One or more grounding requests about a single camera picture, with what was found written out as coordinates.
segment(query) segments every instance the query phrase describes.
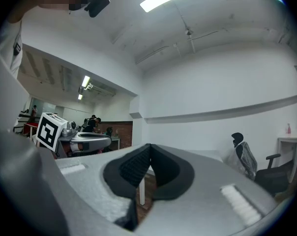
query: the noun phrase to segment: floor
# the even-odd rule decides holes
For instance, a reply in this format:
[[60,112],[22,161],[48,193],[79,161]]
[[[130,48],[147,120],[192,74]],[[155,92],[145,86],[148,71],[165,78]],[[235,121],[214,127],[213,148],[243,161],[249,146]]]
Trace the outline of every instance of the floor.
[[[283,165],[285,168],[287,175],[289,176],[292,170],[292,164]],[[153,175],[146,175],[145,176],[145,205],[140,205],[140,194],[139,189],[137,189],[137,213],[138,213],[138,221],[139,224],[145,219],[146,215],[149,213],[149,210],[152,208],[152,197],[153,192],[156,189],[156,179]],[[295,173],[295,177],[293,182],[289,185],[287,191],[279,193],[275,196],[275,200],[280,203],[286,198],[294,195],[297,191],[297,170]]]

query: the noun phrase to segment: chair armrest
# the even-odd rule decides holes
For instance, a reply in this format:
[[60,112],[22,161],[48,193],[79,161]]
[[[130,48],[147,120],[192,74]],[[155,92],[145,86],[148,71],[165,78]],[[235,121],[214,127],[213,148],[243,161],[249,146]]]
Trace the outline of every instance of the chair armrest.
[[270,160],[270,159],[274,159],[274,158],[277,158],[277,157],[280,157],[281,154],[275,154],[275,155],[269,155],[266,157],[266,160]]

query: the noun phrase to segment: brown wall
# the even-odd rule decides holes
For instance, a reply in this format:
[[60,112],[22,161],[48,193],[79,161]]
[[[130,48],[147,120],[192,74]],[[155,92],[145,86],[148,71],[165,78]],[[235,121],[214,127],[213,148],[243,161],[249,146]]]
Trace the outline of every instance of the brown wall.
[[[101,122],[98,125],[98,128],[101,132],[106,132],[108,127],[113,128],[113,136],[116,134],[116,130],[118,130],[118,134],[120,137],[120,148],[127,148],[132,145],[132,121],[109,121],[109,122]],[[112,150],[118,149],[118,142],[113,141],[109,146]]]

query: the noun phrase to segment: desk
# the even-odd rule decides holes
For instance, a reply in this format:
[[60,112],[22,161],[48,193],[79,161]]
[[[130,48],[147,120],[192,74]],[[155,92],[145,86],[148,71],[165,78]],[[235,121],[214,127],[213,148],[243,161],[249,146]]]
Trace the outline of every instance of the desk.
[[112,136],[111,137],[111,140],[112,141],[118,141],[118,149],[120,149],[120,138],[119,137]]
[[293,155],[293,169],[292,169],[292,173],[291,173],[291,176],[289,179],[289,183],[291,183],[294,179],[294,175],[295,175],[296,168],[297,168],[297,129],[293,130],[291,134],[284,134],[284,135],[279,136],[277,139],[277,142],[278,142],[277,153],[279,153],[279,154],[281,152],[282,142],[296,144],[296,150]]
[[31,140],[31,136],[32,136],[32,128],[38,128],[38,126],[33,126],[33,125],[30,125],[30,124],[27,124],[27,123],[24,123],[24,126],[27,125],[30,127],[30,140]]

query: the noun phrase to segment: white ceiling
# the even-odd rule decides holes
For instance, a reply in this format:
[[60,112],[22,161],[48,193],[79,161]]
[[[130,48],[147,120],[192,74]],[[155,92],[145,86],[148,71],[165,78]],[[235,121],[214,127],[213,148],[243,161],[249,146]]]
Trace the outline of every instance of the white ceiling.
[[[111,0],[95,19],[89,19],[142,70],[178,58],[176,43],[182,56],[192,52],[185,24],[193,30],[193,38],[217,31],[194,41],[199,51],[233,42],[278,41],[287,16],[277,0],[173,0],[149,13],[140,7],[143,1]],[[73,17],[88,16],[73,13]],[[163,50],[150,56],[159,49]]]
[[[86,71],[79,68],[69,69],[54,61],[48,60],[38,53],[30,50],[23,50],[23,59],[19,72],[29,76],[30,79],[38,80],[41,83],[50,84],[55,90],[62,90],[71,95],[78,96],[79,86],[82,84]],[[84,101],[97,102],[111,97],[108,92],[115,94],[116,90],[93,79],[89,81],[97,90],[85,90]]]

